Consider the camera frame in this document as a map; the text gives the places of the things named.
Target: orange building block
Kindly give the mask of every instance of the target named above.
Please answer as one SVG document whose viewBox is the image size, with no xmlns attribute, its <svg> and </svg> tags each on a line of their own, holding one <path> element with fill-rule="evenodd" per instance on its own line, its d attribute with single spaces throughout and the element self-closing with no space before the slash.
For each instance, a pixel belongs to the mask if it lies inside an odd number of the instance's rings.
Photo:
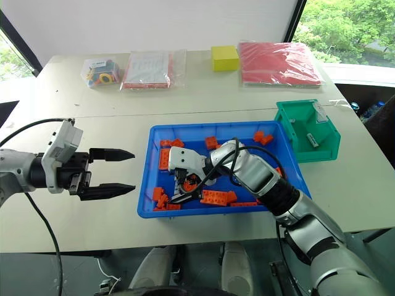
<svg viewBox="0 0 395 296">
<path fill-rule="evenodd" d="M 227 192 L 203 190 L 203 198 L 200 200 L 200 202 L 206 205 L 221 205 L 226 207 L 228 203 L 227 199 Z"/>
<path fill-rule="evenodd" d="M 172 210 L 181 210 L 181 205 L 174 205 L 172 203 L 167 204 L 167 210 L 172 211 Z"/>
<path fill-rule="evenodd" d="M 159 197 L 158 204 L 156 205 L 157 208 L 164 208 L 165 204 L 168 202 L 168 197 L 166 194 L 163 194 Z"/>
<path fill-rule="evenodd" d="M 190 183 L 188 181 L 185 181 L 184 184 L 183 184 L 183 188 L 184 188 L 185 191 L 192 191 L 197 186 L 198 186 L 197 184 L 190 185 Z"/>
<path fill-rule="evenodd" d="M 260 143 L 264 146 L 269 144 L 274 140 L 273 136 L 271 134 L 268 134 L 266 137 L 264 137 L 262 140 L 260 140 Z"/>
<path fill-rule="evenodd" d="M 251 207 L 258 205 L 257 202 L 233 202 L 230 204 L 231 207 Z"/>
<path fill-rule="evenodd" d="M 227 203 L 230 204 L 231 202 L 236 202 L 237 196 L 233 191 L 228 192 Z"/>
<path fill-rule="evenodd" d="M 184 146 L 185 146 L 184 142 L 181 141 L 180 139 L 176 139 L 176 140 L 172 141 L 171 145 L 175 146 L 175 147 L 181 147 L 181 148 L 184 148 Z"/>
<path fill-rule="evenodd" d="M 257 131 L 252 139 L 254 142 L 260 142 L 264 138 L 264 135 L 263 131 Z"/>
<path fill-rule="evenodd" d="M 172 145 L 171 140 L 161 140 L 160 141 L 160 146 L 161 147 L 170 147 Z"/>
<path fill-rule="evenodd" d="M 161 187 L 155 187 L 154 188 L 154 195 L 152 197 L 152 200 L 155 202 L 158 202 L 160 197 L 165 194 L 165 190 Z"/>
<path fill-rule="evenodd" d="M 164 148 L 160 150 L 160 157 L 159 157 L 160 170 L 167 170 L 169 155 L 170 155 L 170 148 Z"/>
<path fill-rule="evenodd" d="M 207 149 L 216 149 L 218 146 L 217 138 L 216 137 L 208 137 L 204 140 L 206 142 Z"/>
<path fill-rule="evenodd" d="M 281 173 L 281 170 L 280 170 L 280 168 L 276 168 L 276 171 L 280 174 L 280 176 L 282 177 L 283 176 L 283 174 Z"/>
</svg>

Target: green plastic bin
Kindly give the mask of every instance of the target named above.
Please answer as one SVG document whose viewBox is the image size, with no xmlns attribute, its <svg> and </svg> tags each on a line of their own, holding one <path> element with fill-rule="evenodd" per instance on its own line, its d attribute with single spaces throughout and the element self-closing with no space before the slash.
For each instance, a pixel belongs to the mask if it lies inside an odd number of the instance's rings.
<svg viewBox="0 0 395 296">
<path fill-rule="evenodd" d="M 340 134 L 326 115 L 322 117 L 316 111 L 316 102 L 317 100 L 277 102 L 275 120 L 283 126 L 298 162 L 334 160 L 338 156 Z"/>
</svg>

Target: yellow block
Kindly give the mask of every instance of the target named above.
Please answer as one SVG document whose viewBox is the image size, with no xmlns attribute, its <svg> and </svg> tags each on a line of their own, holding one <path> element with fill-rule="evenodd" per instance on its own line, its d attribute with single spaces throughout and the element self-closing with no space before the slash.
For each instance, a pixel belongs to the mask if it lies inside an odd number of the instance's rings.
<svg viewBox="0 0 395 296">
<path fill-rule="evenodd" d="M 213 71 L 232 71 L 239 69 L 239 55 L 233 45 L 212 46 L 211 61 Z"/>
</svg>

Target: plastic bag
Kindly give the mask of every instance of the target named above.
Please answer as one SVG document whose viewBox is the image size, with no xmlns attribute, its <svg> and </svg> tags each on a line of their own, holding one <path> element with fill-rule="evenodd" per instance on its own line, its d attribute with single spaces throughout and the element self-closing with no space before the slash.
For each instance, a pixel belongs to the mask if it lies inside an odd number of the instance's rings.
<svg viewBox="0 0 395 296">
<path fill-rule="evenodd" d="M 120 70 L 115 57 L 100 57 L 84 61 L 81 77 L 89 88 L 93 88 L 120 83 Z"/>
<path fill-rule="evenodd" d="M 303 43 L 239 43 L 244 85 L 320 86 L 324 80 Z"/>
<path fill-rule="evenodd" d="M 120 89 L 185 85 L 186 50 L 132 52 Z"/>
</svg>

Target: tree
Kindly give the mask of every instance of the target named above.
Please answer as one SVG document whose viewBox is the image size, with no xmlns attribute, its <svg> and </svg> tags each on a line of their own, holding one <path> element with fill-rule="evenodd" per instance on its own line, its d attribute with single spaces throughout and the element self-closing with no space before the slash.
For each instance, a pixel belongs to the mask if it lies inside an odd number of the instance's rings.
<svg viewBox="0 0 395 296">
<path fill-rule="evenodd" d="M 395 67 L 395 1 L 308 0 L 293 41 L 324 62 L 346 64 L 369 64 L 366 46 L 378 41 L 389 49 L 380 58 Z"/>
<path fill-rule="evenodd" d="M 11 48 L 10 42 L 6 42 L 5 38 L 0 32 L 0 81 L 31 76 L 26 62 L 22 61 L 22 57 L 16 54 L 16 48 Z"/>
</svg>

